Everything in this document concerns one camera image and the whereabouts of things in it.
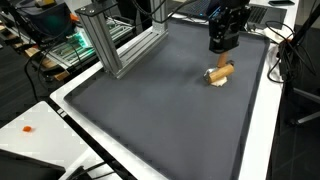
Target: aluminum frame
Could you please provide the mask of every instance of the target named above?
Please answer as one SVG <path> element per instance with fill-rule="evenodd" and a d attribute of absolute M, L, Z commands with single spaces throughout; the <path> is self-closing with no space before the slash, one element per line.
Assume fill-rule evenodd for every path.
<path fill-rule="evenodd" d="M 150 0 L 151 12 L 153 12 L 160 3 L 159 0 Z M 88 11 L 86 7 L 80 8 L 79 10 Z M 118 79 L 123 77 L 168 34 L 167 22 L 157 23 L 153 20 L 151 30 L 148 29 L 144 31 L 142 37 L 138 39 L 136 43 L 129 46 L 126 51 L 119 55 L 112 41 L 109 29 L 107 28 L 103 13 L 90 16 L 77 12 L 77 15 L 105 71 Z M 165 2 L 152 17 L 157 21 L 165 20 L 167 18 L 167 2 Z"/>

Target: white desk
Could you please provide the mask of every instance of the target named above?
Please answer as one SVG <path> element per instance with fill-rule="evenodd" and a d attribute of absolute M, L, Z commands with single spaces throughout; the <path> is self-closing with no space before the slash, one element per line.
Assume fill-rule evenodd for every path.
<path fill-rule="evenodd" d="M 31 126 L 31 132 L 23 132 Z M 66 169 L 60 178 L 66 179 L 80 165 L 89 168 L 103 160 L 45 102 L 40 102 L 0 129 L 0 149 L 48 162 Z M 113 170 L 103 165 L 91 177 Z M 121 179 L 116 174 L 105 178 Z"/>
<path fill-rule="evenodd" d="M 252 0 L 251 3 L 268 5 L 266 0 Z M 298 0 L 294 6 L 287 8 L 287 15 L 284 23 L 290 27 L 294 26 Z M 137 38 L 130 41 L 127 45 L 118 49 L 118 53 L 123 52 L 129 44 L 134 43 Z M 281 97 L 282 86 L 270 82 L 267 79 L 267 72 L 275 63 L 275 54 L 277 48 L 272 45 L 267 55 L 259 89 L 253 110 L 247 143 L 243 156 L 243 162 L 240 171 L 240 180 L 263 180 L 266 178 L 268 162 L 272 147 L 273 135 L 277 120 L 278 108 Z M 99 129 L 87 118 L 79 114 L 75 109 L 64 101 L 64 97 L 76 86 L 84 82 L 95 72 L 100 70 L 100 62 L 80 74 L 78 77 L 64 85 L 50 95 L 68 115 L 70 115 L 79 125 L 90 133 L 114 158 L 116 158 L 125 168 L 127 168 L 138 179 L 165 179 L 160 173 L 152 169 L 149 165 L 137 158 L 125 147 L 115 141 L 111 136 Z"/>

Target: floor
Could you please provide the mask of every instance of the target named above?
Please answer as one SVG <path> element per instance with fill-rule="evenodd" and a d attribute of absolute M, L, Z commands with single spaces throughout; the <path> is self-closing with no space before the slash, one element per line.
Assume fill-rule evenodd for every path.
<path fill-rule="evenodd" d="M 301 0 L 297 25 L 301 25 L 310 14 L 313 0 Z M 320 19 L 308 33 L 304 42 L 320 72 Z M 30 84 L 23 72 L 27 59 L 17 55 L 11 48 L 0 49 L 0 127 L 35 104 Z M 43 89 L 36 73 L 29 68 L 38 94 L 43 100 L 57 87 Z M 320 81 L 306 70 L 295 82 L 296 87 L 320 95 Z M 286 122 L 320 110 L 320 106 L 296 94 L 283 98 L 279 113 L 279 124 L 272 148 L 270 180 L 319 180 L 320 179 L 320 119 L 302 126 L 289 126 Z"/>

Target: wooden cylinder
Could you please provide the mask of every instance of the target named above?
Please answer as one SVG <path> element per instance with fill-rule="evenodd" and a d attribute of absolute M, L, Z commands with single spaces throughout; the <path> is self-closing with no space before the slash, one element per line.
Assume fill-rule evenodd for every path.
<path fill-rule="evenodd" d="M 213 71 L 212 73 L 210 73 L 210 78 L 209 78 L 209 83 L 213 83 L 216 82 L 217 80 L 225 77 L 225 76 L 229 76 L 230 74 L 232 74 L 234 72 L 234 67 L 231 64 L 228 64 L 222 68 L 219 68 L 215 71 Z"/>
<path fill-rule="evenodd" d="M 221 53 L 218 59 L 217 67 L 218 68 L 224 67 L 226 65 L 227 58 L 228 58 L 228 51 Z"/>

